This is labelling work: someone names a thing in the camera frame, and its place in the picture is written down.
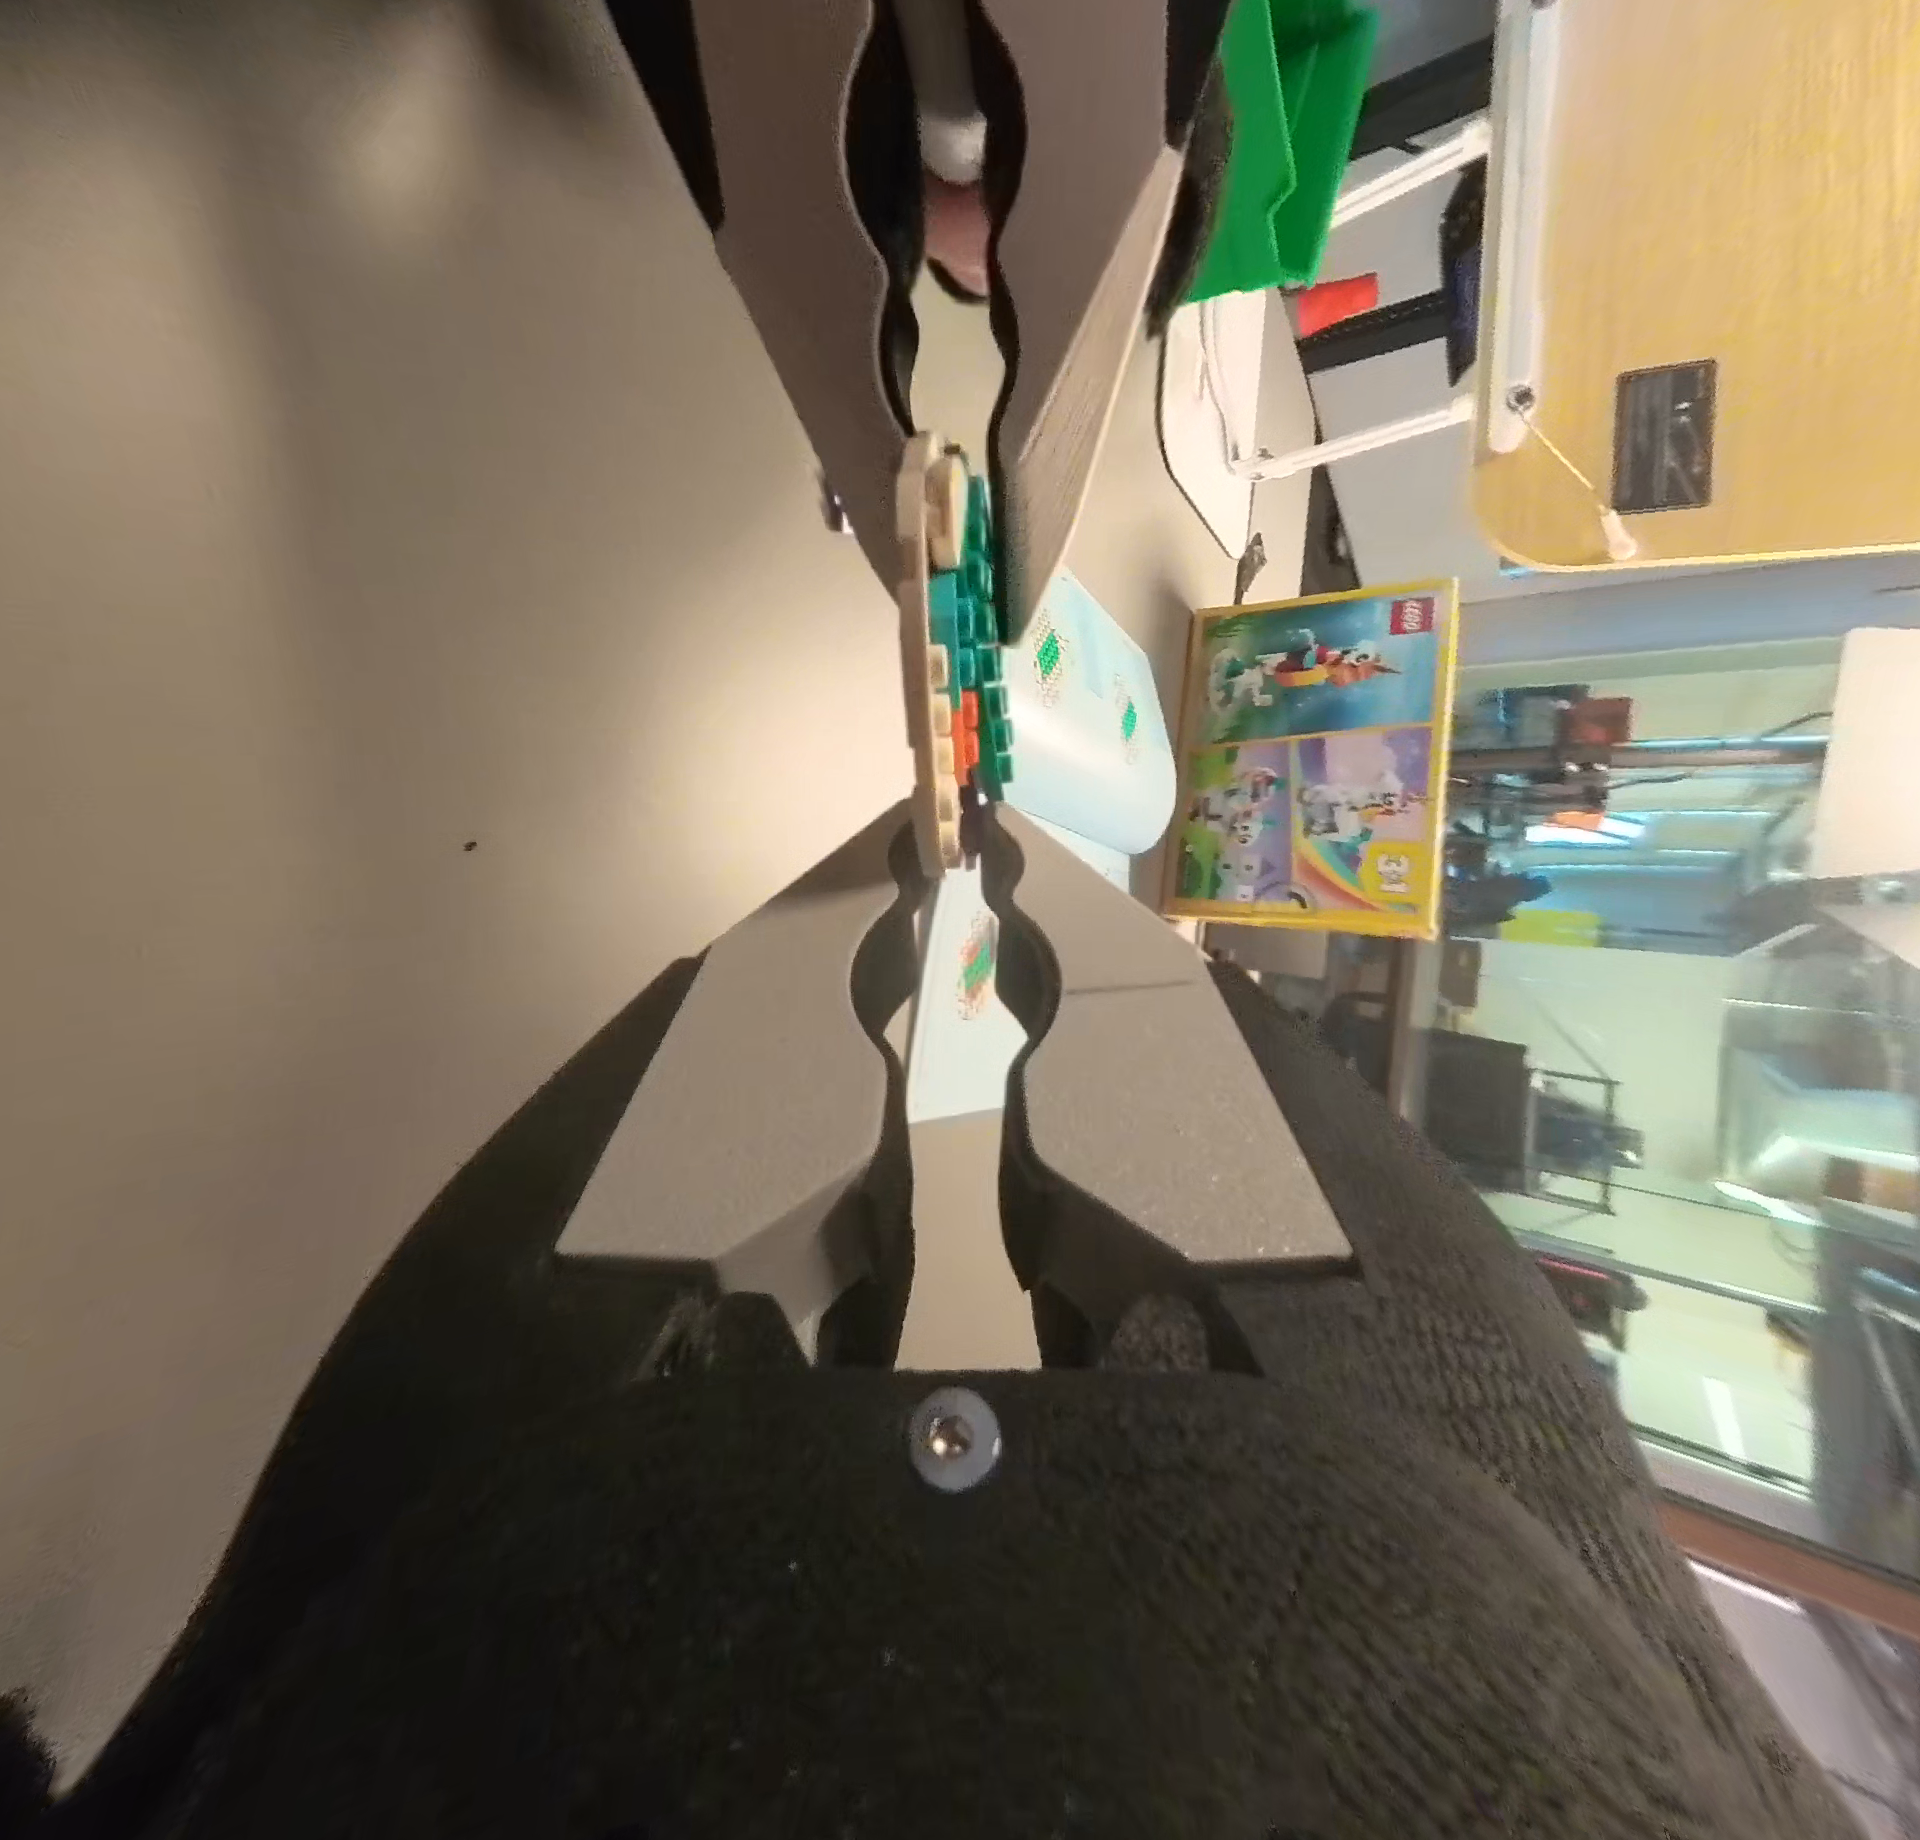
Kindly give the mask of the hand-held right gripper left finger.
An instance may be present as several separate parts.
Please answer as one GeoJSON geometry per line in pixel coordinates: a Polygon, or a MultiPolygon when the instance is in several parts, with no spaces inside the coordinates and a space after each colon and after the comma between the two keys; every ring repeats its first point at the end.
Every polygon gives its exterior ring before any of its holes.
{"type": "Polygon", "coordinates": [[[711,940],[556,1256],[777,1302],[820,1363],[895,1363],[914,1278],[906,1073],[927,893],[893,804],[711,940]]]}

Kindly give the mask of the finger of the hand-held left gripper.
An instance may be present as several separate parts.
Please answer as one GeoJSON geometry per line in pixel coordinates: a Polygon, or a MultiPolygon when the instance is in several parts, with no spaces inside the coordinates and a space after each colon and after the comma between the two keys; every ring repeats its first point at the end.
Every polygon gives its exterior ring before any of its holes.
{"type": "Polygon", "coordinates": [[[1181,175],[1166,137],[1168,0],[977,0],[1019,94],[996,225],[1014,355],[989,436],[1006,628],[1067,558],[1181,175]]]}
{"type": "Polygon", "coordinates": [[[910,436],[890,387],[893,275],[859,216],[853,77],[878,0],[689,0],[722,217],[715,254],[882,587],[899,585],[910,436]]]}

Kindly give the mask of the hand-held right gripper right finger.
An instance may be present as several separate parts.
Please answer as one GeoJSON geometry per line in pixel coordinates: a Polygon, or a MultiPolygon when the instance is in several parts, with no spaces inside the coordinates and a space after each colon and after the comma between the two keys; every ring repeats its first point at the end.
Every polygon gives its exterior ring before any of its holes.
{"type": "Polygon", "coordinates": [[[1347,1278],[1354,1252],[1198,948],[1003,804],[979,883],[1019,1028],[1001,1241],[1040,1327],[1117,1327],[1227,1289],[1347,1278]]]}

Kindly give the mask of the light blue instruction booklet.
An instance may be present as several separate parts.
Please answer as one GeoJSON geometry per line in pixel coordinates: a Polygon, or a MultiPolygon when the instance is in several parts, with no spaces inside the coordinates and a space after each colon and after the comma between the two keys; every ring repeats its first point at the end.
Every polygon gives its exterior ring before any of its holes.
{"type": "MultiPolygon", "coordinates": [[[[1175,771],[1153,667],[1067,568],[1008,652],[1011,806],[1119,891],[1172,818],[1175,771]]],[[[998,1112],[1026,1042],[998,991],[998,919],[976,870],[922,909],[922,975],[906,1035],[914,1126],[998,1112]]]]}

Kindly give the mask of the round white lego plate assembly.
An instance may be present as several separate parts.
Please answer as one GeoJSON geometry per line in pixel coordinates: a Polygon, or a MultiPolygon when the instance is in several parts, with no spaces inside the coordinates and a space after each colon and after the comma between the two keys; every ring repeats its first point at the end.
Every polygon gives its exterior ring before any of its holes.
{"type": "Polygon", "coordinates": [[[1015,771],[992,486],[960,446],[916,433],[895,472],[893,529],[910,818],[924,878],[940,883],[964,867],[960,788],[996,806],[1015,771]]]}

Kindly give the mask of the yellow lego box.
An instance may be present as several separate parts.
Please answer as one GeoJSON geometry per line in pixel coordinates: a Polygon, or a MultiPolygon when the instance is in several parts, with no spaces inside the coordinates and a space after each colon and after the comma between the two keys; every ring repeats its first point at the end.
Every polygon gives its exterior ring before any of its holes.
{"type": "Polygon", "coordinates": [[[1458,639],[1449,578],[1198,607],[1161,913],[1434,941],[1458,639]]]}

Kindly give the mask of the person's left hand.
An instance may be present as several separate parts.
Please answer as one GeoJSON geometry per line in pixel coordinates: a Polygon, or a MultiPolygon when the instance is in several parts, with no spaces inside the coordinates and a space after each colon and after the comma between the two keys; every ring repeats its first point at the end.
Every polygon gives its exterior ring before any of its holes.
{"type": "Polygon", "coordinates": [[[992,217],[977,179],[926,169],[924,269],[956,301],[982,305],[992,294],[992,217]]]}

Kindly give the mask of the green plastic bin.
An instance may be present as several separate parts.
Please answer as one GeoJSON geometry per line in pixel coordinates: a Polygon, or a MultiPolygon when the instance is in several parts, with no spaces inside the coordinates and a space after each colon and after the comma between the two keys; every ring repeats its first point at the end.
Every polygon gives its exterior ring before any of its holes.
{"type": "Polygon", "coordinates": [[[1375,38],[1362,0],[1233,0],[1217,46],[1230,149],[1185,304],[1315,280],[1375,38]]]}

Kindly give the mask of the white rounded board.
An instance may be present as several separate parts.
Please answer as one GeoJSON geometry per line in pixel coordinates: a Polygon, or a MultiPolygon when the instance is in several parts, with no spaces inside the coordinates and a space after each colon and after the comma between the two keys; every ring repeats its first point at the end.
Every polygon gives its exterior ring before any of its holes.
{"type": "Polygon", "coordinates": [[[1299,549],[1308,479],[1240,472],[1318,441],[1282,291],[1227,291],[1173,310],[1159,342],[1158,433],[1173,486],[1231,561],[1254,537],[1262,501],[1292,511],[1299,549]]]}

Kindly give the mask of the dark monitor blue screen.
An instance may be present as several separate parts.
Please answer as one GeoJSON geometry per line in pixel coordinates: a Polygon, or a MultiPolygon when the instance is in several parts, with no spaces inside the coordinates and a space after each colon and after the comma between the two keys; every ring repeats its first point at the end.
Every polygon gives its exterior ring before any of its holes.
{"type": "Polygon", "coordinates": [[[1475,366],[1487,162],[1463,165],[1437,224],[1447,384],[1458,387],[1475,366]]]}

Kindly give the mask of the wooden folding table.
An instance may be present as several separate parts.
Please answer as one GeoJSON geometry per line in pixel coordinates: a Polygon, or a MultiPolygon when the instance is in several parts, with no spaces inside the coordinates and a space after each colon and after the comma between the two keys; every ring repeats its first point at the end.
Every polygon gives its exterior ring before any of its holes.
{"type": "Polygon", "coordinates": [[[1917,0],[1498,0],[1490,100],[1332,228],[1483,165],[1475,344],[1443,403],[1235,481],[1470,431],[1524,573],[1916,551],[1917,0]]]}

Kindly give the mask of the white cabinet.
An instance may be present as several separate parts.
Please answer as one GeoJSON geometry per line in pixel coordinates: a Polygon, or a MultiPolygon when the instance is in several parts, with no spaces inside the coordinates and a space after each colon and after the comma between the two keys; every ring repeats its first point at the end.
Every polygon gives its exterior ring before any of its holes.
{"type": "Polygon", "coordinates": [[[1917,629],[1854,628],[1839,646],[1807,873],[1917,867],[1917,629]]]}

